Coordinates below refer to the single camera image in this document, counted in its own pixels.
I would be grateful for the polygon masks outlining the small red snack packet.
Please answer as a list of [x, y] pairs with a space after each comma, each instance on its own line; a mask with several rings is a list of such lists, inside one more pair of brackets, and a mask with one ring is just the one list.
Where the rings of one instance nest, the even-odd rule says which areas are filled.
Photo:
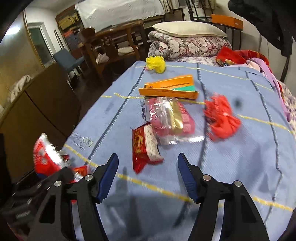
[[135, 173], [140, 173], [146, 165], [157, 165], [163, 161], [152, 124], [145, 123], [132, 130], [132, 165]]

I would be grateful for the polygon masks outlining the clear pink snack package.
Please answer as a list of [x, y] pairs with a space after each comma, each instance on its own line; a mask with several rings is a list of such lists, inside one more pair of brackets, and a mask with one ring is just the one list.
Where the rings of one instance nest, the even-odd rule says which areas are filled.
[[202, 142], [204, 131], [197, 127], [185, 106], [173, 97], [153, 97], [142, 102], [142, 117], [151, 124], [160, 145]]

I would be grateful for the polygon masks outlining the red yarn pompom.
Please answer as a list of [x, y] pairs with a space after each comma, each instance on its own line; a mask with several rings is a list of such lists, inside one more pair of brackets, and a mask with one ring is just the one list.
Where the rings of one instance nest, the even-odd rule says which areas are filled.
[[210, 126], [209, 137], [212, 141], [232, 137], [241, 125], [241, 120], [234, 116], [224, 95], [214, 94], [210, 100], [206, 100], [204, 115]]

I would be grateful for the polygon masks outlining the red snack bag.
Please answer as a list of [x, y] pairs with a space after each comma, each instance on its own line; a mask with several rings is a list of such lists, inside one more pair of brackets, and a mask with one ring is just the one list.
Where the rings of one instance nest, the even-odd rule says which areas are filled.
[[51, 176], [62, 168], [70, 168], [74, 173], [72, 182], [78, 182], [90, 172], [88, 165], [75, 167], [70, 162], [70, 155], [56, 151], [45, 133], [40, 135], [34, 145], [33, 161], [36, 173], [42, 176]]

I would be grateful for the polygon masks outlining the yellow yarn pompom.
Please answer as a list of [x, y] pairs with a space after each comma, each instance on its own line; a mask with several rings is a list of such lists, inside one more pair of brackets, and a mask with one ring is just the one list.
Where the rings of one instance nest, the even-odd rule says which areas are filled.
[[156, 73], [163, 73], [166, 69], [166, 62], [162, 56], [147, 57], [145, 63], [148, 70], [154, 70]]

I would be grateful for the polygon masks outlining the blue striped bed sheet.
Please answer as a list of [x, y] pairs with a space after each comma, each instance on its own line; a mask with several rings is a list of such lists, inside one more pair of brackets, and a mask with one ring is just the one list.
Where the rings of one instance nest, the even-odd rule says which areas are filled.
[[[135, 173], [132, 130], [144, 123], [139, 88], [187, 74], [199, 92], [196, 101], [184, 101], [199, 142], [159, 146], [164, 161]], [[239, 130], [225, 140], [212, 141], [208, 136], [203, 102], [214, 94], [226, 96], [241, 120]], [[188, 197], [180, 176], [180, 153], [217, 181], [241, 181], [270, 240], [283, 234], [295, 208], [295, 136], [274, 85], [252, 68], [169, 62], [158, 74], [137, 61], [89, 109], [63, 151], [75, 165], [88, 163], [91, 168], [105, 164], [112, 153], [118, 155], [111, 190], [98, 206], [109, 240], [188, 239], [198, 206]]]

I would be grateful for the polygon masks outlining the wooden cabinet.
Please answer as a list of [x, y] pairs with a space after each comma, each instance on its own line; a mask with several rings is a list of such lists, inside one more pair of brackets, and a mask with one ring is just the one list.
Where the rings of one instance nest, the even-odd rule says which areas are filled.
[[14, 182], [33, 170], [33, 147], [42, 133], [57, 149], [78, 125], [81, 103], [66, 72], [53, 64], [33, 78], [1, 117], [6, 166]]

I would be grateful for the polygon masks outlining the floral folded quilt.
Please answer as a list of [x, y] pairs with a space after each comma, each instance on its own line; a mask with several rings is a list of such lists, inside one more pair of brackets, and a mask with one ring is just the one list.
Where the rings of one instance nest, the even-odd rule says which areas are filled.
[[217, 56], [222, 47], [232, 48], [224, 37], [172, 37], [158, 31], [148, 35], [151, 41], [148, 56], [162, 56], [166, 60], [176, 60], [183, 57], [213, 57]]

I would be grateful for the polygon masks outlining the blue chair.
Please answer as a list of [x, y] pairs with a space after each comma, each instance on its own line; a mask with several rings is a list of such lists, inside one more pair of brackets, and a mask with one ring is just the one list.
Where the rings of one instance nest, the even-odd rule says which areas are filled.
[[85, 61], [84, 56], [76, 59], [68, 52], [67, 49], [62, 49], [53, 55], [53, 59], [60, 65], [62, 69], [65, 70], [69, 77], [69, 81], [72, 81], [72, 78], [70, 77], [69, 73], [74, 69], [76, 69], [77, 72], [83, 76], [83, 72], [80, 68], [80, 65]]

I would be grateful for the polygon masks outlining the white cloth on cabinet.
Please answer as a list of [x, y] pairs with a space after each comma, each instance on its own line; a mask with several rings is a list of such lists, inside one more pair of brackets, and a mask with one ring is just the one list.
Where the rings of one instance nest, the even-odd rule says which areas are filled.
[[32, 80], [30, 75], [24, 75], [18, 80], [11, 88], [8, 95], [8, 101], [13, 102], [18, 94], [23, 90], [23, 88]]

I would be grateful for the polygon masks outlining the cream pillow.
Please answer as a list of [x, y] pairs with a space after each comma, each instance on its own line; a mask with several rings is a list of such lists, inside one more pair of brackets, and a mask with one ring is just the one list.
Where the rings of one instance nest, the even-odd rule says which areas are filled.
[[192, 21], [161, 22], [152, 26], [156, 31], [177, 38], [224, 37], [227, 34], [214, 25]]

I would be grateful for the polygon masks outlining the orange box on stand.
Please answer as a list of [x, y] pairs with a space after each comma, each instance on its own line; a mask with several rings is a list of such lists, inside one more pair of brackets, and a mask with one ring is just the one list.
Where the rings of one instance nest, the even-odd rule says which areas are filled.
[[233, 27], [235, 29], [243, 30], [243, 21], [231, 16], [225, 15], [211, 15], [212, 23], [225, 25], [227, 27]]

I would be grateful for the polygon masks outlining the bookshelf with boxes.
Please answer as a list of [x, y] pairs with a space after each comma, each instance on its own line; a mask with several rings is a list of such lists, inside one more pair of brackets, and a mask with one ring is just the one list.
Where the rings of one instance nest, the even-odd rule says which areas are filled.
[[81, 31], [84, 30], [84, 25], [75, 5], [60, 12], [55, 20], [69, 51], [78, 49], [78, 45], [82, 42]]

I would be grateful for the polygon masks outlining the white covered shelf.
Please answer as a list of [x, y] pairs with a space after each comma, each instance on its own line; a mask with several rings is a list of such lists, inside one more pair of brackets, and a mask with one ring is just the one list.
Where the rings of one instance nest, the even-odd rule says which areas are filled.
[[84, 27], [100, 31], [109, 26], [165, 14], [160, 1], [81, 1], [75, 4]]

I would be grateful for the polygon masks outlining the black hanging jacket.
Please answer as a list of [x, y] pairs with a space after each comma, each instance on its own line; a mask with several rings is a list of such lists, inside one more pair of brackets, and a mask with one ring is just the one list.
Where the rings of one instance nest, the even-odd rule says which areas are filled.
[[282, 56], [292, 54], [295, 1], [229, 1], [228, 8], [254, 25]]

